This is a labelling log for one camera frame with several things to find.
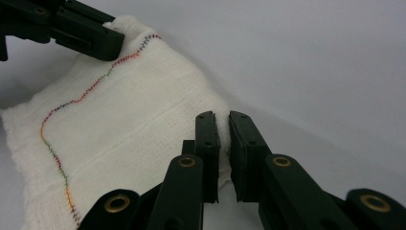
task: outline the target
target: multicolored stitching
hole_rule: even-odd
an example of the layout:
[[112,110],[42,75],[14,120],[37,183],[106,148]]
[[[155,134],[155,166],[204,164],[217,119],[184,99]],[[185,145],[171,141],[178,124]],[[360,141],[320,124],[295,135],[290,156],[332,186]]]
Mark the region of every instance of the multicolored stitching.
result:
[[148,43],[153,38],[161,39],[161,37],[156,34],[151,34],[151,35],[146,36],[144,42],[141,44],[140,48],[134,54],[123,57],[123,58],[117,60],[116,62],[114,62],[111,65],[110,69],[107,71],[107,73],[105,75],[101,76],[100,78],[98,78],[95,83],[93,83],[89,88],[87,88],[86,91],[81,95],[81,97],[79,99],[72,100],[69,103],[63,103],[63,104],[57,106],[56,108],[52,109],[51,112],[49,112],[48,116],[42,122],[41,129],[40,129],[41,140],[44,143],[44,145],[48,148],[49,153],[53,156],[54,161],[56,162],[58,171],[63,178],[64,186],[65,186],[65,197],[68,202],[68,207],[71,211],[72,218],[73,218],[75,224],[77,225],[77,227],[79,227],[79,225],[80,225],[81,215],[80,215],[80,212],[78,211],[78,209],[76,208],[74,201],[72,199],[72,195],[71,195],[71,192],[69,189],[68,175],[66,174],[65,170],[62,167],[62,162],[60,161],[60,158],[57,156],[56,151],[53,148],[53,146],[45,138],[45,135],[44,135],[45,124],[48,122],[48,120],[51,118],[51,116],[53,116],[54,114],[59,112],[59,110],[61,108],[64,108],[71,104],[79,104],[80,102],[82,102],[87,97],[87,95],[89,93],[91,93],[105,78],[110,77],[110,75],[113,73],[114,68],[116,68],[120,64],[122,64],[130,59],[137,58],[141,54],[141,52],[144,51],[144,49],[146,48]]

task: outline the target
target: folded cloth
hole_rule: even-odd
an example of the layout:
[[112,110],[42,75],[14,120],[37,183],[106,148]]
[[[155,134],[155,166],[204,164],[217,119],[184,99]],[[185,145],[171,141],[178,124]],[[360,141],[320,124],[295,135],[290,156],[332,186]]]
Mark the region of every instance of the folded cloth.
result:
[[159,184],[208,110],[222,146],[219,183],[229,176],[229,108],[203,74],[132,16],[104,26],[125,34],[116,61],[78,55],[58,82],[2,114],[26,181],[22,229],[76,229],[102,195]]

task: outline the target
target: white background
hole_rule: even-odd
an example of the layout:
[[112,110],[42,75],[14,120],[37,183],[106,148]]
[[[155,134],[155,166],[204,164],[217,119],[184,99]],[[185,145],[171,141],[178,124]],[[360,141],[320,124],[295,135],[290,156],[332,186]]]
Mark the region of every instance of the white background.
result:
[[[273,152],[295,157],[330,193],[370,188],[406,205],[406,2],[403,0],[82,1],[132,14],[249,114]],[[28,101],[76,53],[8,37],[0,108]],[[0,129],[0,229],[19,229],[24,180]],[[232,184],[204,229],[261,229]]]

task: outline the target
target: screw hole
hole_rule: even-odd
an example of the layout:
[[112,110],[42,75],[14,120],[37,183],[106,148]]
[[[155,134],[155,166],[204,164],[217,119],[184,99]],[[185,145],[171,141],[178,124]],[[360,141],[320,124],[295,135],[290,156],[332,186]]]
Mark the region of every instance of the screw hole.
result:
[[292,163],[290,162],[290,160],[288,160],[287,158],[278,156],[275,157],[272,162],[274,162],[275,165],[280,166],[280,167],[289,167]]
[[192,167],[196,164],[196,161],[193,158],[189,158],[189,157],[182,158],[178,162],[179,162],[179,165],[184,168]]
[[129,205],[129,198],[126,195],[114,195],[104,203],[104,210],[108,213],[119,213]]
[[164,224],[165,230],[181,230],[182,222],[177,218],[170,218]]
[[45,14],[47,11],[44,10],[44,9],[42,9],[42,8],[35,8],[35,12],[38,13],[38,14],[43,15],[43,14]]
[[376,212],[388,213],[392,209],[388,202],[376,195],[361,195],[360,199],[365,206]]

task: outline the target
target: dashed stitch line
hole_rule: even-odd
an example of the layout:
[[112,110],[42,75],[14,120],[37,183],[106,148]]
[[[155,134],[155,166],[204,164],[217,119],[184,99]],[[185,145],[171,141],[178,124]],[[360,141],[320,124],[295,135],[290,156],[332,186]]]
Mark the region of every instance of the dashed stitch line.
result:
[[81,215],[80,215],[79,210],[76,208],[74,200],[72,198],[72,194],[71,194],[70,188],[69,188],[69,177],[68,177],[66,171],[62,167],[62,162],[60,161],[60,158],[56,154],[56,151],[53,148],[53,146],[51,145],[51,143],[49,143],[49,141],[45,138],[45,134],[44,134],[45,125],[53,115],[55,115],[57,112],[59,112],[60,109],[67,107],[71,104],[79,104],[80,102],[82,102],[87,97],[87,95],[89,95],[89,93],[91,93],[105,78],[110,77],[110,75],[113,73],[114,68],[116,68],[120,64],[122,64],[130,59],[137,58],[141,54],[141,52],[144,51],[144,49],[146,48],[148,43],[153,38],[161,39],[161,37],[156,34],[151,34],[151,35],[146,36],[144,42],[142,43],[140,48],[138,48],[138,50],[134,54],[123,57],[123,58],[117,60],[116,62],[114,62],[111,65],[110,69],[107,71],[107,73],[104,74],[103,76],[101,76],[100,78],[98,78],[89,88],[87,88],[86,91],[81,95],[81,97],[79,99],[72,100],[68,103],[63,103],[63,104],[57,106],[56,108],[52,109],[41,124],[41,129],[40,129],[41,140],[42,140],[43,144],[47,147],[49,153],[54,158],[54,161],[57,165],[58,172],[63,178],[66,201],[68,203],[68,207],[70,209],[73,221],[75,222],[77,227],[80,226]]

